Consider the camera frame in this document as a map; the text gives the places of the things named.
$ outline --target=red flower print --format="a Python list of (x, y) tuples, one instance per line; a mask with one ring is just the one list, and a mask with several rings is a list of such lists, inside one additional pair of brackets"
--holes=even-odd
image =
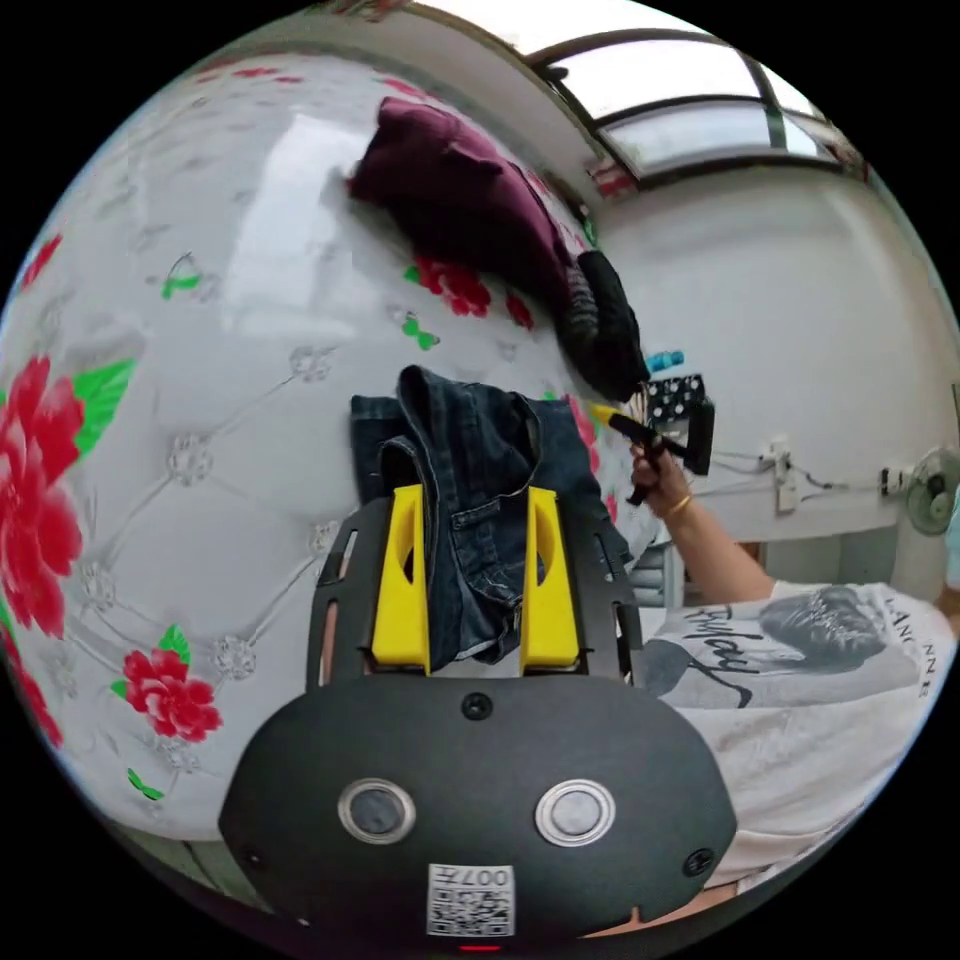
[(27, 265), (27, 269), (23, 271), (23, 278), (20, 280), (21, 290), (26, 290), (40, 276), (43, 268), (53, 259), (53, 255), (57, 252), (57, 247), (60, 246), (62, 240), (63, 235), (58, 233), (40, 248), (37, 255)]
[(507, 294), (507, 310), (518, 327), (523, 327), (524, 330), (533, 329), (533, 317), (530, 316), (530, 310), (515, 293)]
[(83, 541), (56, 486), (79, 456), (83, 403), (63, 377), (47, 385), (50, 358), (33, 357), (0, 408), (0, 583), (17, 620), (63, 636), (58, 577), (70, 574)]
[(213, 687), (190, 680), (188, 667), (173, 650), (152, 650), (149, 658), (137, 651), (123, 661), (127, 703), (147, 715), (161, 737), (181, 737), (200, 743), (223, 724), (213, 706)]
[(388, 87), (392, 87), (397, 91), (397, 93), (406, 94), (408, 97), (416, 97), (417, 100), (436, 99), (436, 97), (431, 97), (429, 93), (425, 93), (419, 87), (415, 87), (412, 83), (406, 83), (403, 80), (397, 80), (395, 77), (387, 77), (385, 80), (381, 80), (380, 82)]
[(617, 522), (617, 498), (612, 494), (607, 494), (606, 499), (603, 501), (603, 505), (607, 508), (607, 513), (610, 514), (610, 519), (616, 523)]
[(276, 67), (247, 67), (244, 70), (234, 70), (233, 75), (235, 77), (251, 79), (253, 77), (272, 77), (275, 73), (279, 72)]
[(479, 275), (456, 263), (441, 263), (429, 257), (413, 258), (417, 265), (421, 287), (443, 298), (443, 302), (458, 317), (485, 317), (490, 307), (490, 291)]
[(0, 623), (0, 639), (3, 641), (3, 649), (6, 651), (7, 657), (10, 660), (13, 675), (23, 690), (23, 695), (27, 699), (27, 705), (33, 714), (34, 720), (37, 721), (37, 725), (55, 747), (62, 747), (63, 734), (60, 732), (56, 721), (50, 716), (50, 711), (47, 709), (47, 701), (44, 700), (43, 693), (40, 687), (37, 686), (37, 681), (24, 670), (23, 663), (20, 660), (20, 651), (13, 642), (13, 637), (10, 635), (6, 624), (3, 623)]
[(590, 454), (590, 472), (596, 473), (600, 469), (600, 454), (597, 453), (594, 444), (597, 442), (597, 431), (594, 429), (593, 422), (580, 409), (580, 404), (573, 397), (567, 397), (567, 403), (570, 404), (570, 410), (573, 412), (573, 419), (577, 422), (577, 430), (580, 431), (580, 439)]

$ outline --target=hand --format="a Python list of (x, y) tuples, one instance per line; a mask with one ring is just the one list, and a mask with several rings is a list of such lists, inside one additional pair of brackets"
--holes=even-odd
[(657, 461), (659, 473), (650, 466), (642, 447), (631, 447), (633, 454), (633, 485), (645, 487), (650, 492), (646, 502), (654, 515), (660, 519), (685, 497), (690, 496), (687, 478), (673, 456), (664, 452)]

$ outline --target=maroon sweater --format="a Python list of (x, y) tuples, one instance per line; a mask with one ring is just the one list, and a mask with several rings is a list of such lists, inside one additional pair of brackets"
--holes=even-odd
[(352, 193), (388, 210), (418, 253), (499, 274), (555, 317), (569, 308), (571, 258), (540, 197), (452, 114), (387, 97)]

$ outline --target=denim jeans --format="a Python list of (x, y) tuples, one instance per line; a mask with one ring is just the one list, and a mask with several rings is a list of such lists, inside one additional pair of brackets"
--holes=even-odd
[(467, 657), (496, 663), (519, 644), (528, 487), (573, 498), (612, 527), (564, 400), (407, 367), (396, 399), (351, 399), (350, 431), (364, 503), (423, 485), (432, 670)]

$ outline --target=wall outlet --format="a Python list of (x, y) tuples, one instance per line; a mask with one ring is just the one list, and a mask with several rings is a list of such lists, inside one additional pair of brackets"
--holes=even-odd
[(790, 458), (790, 444), (786, 437), (774, 437), (770, 443), (773, 460), (773, 485), (777, 495), (777, 513), (793, 513), (800, 506), (797, 490), (797, 471)]
[(904, 493), (910, 483), (913, 470), (902, 463), (891, 463), (880, 470), (879, 486), (881, 497), (897, 497)]

